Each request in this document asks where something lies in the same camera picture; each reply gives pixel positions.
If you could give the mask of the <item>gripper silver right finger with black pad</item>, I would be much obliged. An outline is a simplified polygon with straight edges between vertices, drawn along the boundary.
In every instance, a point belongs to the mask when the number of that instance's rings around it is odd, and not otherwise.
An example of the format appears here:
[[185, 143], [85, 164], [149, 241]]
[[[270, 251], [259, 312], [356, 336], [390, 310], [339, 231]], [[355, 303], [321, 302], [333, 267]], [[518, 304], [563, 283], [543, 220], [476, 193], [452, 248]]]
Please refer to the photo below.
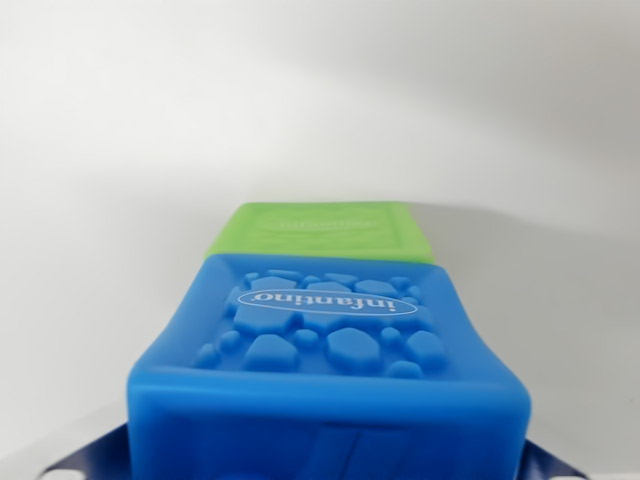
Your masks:
[[519, 480], [588, 479], [588, 476], [527, 439], [519, 466]]

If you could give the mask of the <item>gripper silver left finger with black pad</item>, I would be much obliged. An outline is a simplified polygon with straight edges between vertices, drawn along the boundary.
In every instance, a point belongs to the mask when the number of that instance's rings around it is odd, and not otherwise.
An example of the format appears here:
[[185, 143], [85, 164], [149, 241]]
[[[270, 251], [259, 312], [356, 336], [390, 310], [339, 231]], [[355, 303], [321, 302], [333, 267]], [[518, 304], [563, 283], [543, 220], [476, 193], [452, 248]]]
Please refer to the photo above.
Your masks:
[[129, 480], [131, 461], [127, 424], [47, 467], [42, 472], [42, 478]]

